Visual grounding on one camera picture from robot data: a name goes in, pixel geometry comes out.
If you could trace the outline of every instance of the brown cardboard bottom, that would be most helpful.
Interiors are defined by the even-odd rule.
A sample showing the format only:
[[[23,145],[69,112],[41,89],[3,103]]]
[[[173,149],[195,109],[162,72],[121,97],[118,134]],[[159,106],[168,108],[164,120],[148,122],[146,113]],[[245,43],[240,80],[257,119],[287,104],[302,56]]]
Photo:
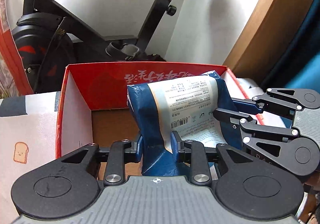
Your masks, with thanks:
[[[93,142],[100,147],[110,147],[115,141],[134,140],[139,128],[129,109],[92,111]],[[106,163],[101,163],[98,179],[103,180]],[[125,165],[126,178],[129,175],[141,175],[140,163]]]

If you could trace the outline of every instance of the white label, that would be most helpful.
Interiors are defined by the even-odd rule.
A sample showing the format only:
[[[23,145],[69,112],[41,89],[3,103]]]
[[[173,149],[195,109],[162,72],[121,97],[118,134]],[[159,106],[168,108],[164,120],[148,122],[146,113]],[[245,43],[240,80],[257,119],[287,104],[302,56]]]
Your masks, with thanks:
[[[156,101],[165,148],[172,152],[170,133],[193,139],[206,147],[226,143],[212,111],[217,108],[218,87],[210,76],[193,76],[148,84]]]

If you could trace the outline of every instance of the cardboard box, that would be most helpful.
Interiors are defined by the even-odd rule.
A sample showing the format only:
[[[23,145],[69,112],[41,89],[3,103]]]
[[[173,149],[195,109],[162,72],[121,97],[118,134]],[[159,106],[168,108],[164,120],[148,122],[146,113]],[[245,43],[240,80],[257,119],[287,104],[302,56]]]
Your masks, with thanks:
[[[72,64],[66,68],[58,109],[56,157],[88,143],[100,147],[134,139],[138,127],[127,108],[127,84],[200,75],[215,70],[233,97],[245,98],[236,77],[225,66],[176,62],[108,62]],[[101,166],[99,176],[103,174]],[[139,175],[140,165],[126,165]]]

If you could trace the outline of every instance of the barcode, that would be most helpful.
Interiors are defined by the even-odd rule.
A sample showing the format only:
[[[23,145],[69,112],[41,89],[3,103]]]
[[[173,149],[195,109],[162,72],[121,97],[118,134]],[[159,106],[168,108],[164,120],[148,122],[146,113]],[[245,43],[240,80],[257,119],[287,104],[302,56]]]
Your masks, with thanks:
[[[185,118],[178,119],[176,121],[171,122],[171,128],[182,126],[182,125],[188,123],[188,119],[189,119],[188,117],[185,117]]]

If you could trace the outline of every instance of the metal screw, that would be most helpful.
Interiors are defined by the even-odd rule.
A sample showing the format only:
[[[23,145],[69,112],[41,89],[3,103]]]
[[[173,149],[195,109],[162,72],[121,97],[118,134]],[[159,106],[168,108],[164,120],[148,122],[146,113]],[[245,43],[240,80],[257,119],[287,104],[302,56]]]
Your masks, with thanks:
[[[242,142],[249,143],[250,142],[250,137],[244,137]]]
[[[291,133],[292,133],[292,135],[296,136],[296,135],[298,135],[298,130],[294,129],[294,130],[291,131]]]
[[[121,176],[119,176],[118,174],[109,174],[106,176],[106,181],[119,182],[119,181],[121,181]]]
[[[197,174],[193,177],[193,179],[195,179],[197,182],[206,182],[209,181],[210,178],[206,174]]]

